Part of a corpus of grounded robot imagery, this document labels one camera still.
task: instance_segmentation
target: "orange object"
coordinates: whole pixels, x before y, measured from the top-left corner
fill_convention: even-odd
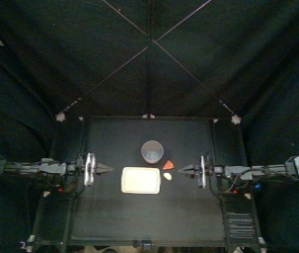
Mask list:
[[[174,168],[174,164],[170,160],[166,161],[164,166],[163,166],[163,170],[171,170]]]

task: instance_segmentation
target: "clear cup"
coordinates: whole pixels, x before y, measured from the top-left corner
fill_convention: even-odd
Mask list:
[[[155,140],[150,140],[144,143],[141,148],[141,155],[147,163],[156,163],[163,156],[163,146]]]

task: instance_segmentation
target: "white square object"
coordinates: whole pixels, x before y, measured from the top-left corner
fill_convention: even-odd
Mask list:
[[[123,169],[121,191],[127,194],[158,194],[160,186],[159,170],[144,167]]]

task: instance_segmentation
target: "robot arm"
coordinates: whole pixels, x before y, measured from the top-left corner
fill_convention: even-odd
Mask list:
[[[266,166],[214,166],[210,157],[202,156],[200,165],[188,165],[178,170],[180,174],[191,176],[198,180],[198,186],[206,188],[206,175],[216,176],[218,181],[231,181],[231,187],[222,193],[230,193],[235,186],[243,182],[244,184],[256,182],[258,180],[268,180],[276,182],[299,181],[299,156],[292,156],[283,164]]]
[[[0,176],[3,174],[13,174],[24,177],[44,177],[47,179],[48,175],[53,175],[61,182],[63,177],[80,176],[83,174],[85,187],[92,186],[95,175],[100,175],[112,170],[108,166],[96,163],[93,153],[87,154],[85,162],[79,156],[77,160],[69,163],[59,163],[51,158],[43,158],[36,163],[9,162],[0,156]]]

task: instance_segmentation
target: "wire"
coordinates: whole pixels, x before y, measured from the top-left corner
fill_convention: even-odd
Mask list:
[[[226,193],[228,193],[228,192],[232,190],[232,188],[235,187],[236,181],[238,181],[238,179],[239,179],[240,176],[242,176],[242,174],[239,174],[239,175],[236,176],[236,178],[235,178],[235,180],[234,180],[234,182],[232,182],[232,185],[231,185],[231,187],[228,188],[228,190],[226,190],[226,191],[219,191],[222,194],[226,194]]]
[[[137,58],[140,54],[144,53],[144,51],[148,49],[148,47],[144,47],[123,64],[119,66],[117,69],[115,69],[109,75],[61,110],[60,114],[67,112],[89,94],[91,92]]]
[[[166,35],[167,35],[172,30],[175,30],[175,28],[179,27],[179,25],[182,25],[182,23],[184,23],[184,21],[187,21],[187,20],[191,18],[191,16],[194,16],[194,14],[195,14],[196,12],[199,12],[199,11],[203,9],[203,7],[206,7],[206,5],[207,5],[211,1],[212,1],[212,0],[207,0],[206,3],[203,3],[203,4],[195,9],[195,11],[192,11],[191,14],[188,14],[188,15],[186,16],[186,18],[182,19],[182,21],[179,21],[179,22],[176,23],[176,25],[172,26],[171,29],[168,29],[168,31],[156,39],[156,41],[159,41],[160,39],[163,39],[163,37],[166,37]]]
[[[145,32],[140,29],[140,27],[121,14],[121,10],[117,10],[105,0],[101,0],[111,9],[128,21],[129,24],[147,36]]]
[[[208,87],[200,82],[200,80],[195,77],[195,75],[191,73],[191,71],[183,66],[183,64],[178,61],[178,59],[171,55],[171,53],[164,49],[164,47],[158,43],[158,41],[152,41],[156,46],[162,49],[162,51],[168,55],[168,57],[174,60],[174,62],[180,66],[180,68],[187,72],[187,74],[194,78],[194,80],[198,82],[198,84],[204,88],[207,93],[211,95],[211,97],[218,100],[220,105],[227,109],[227,111],[235,115],[235,111],[228,107],[228,105],[224,103],[224,101],[214,94],[214,92],[208,89]]]

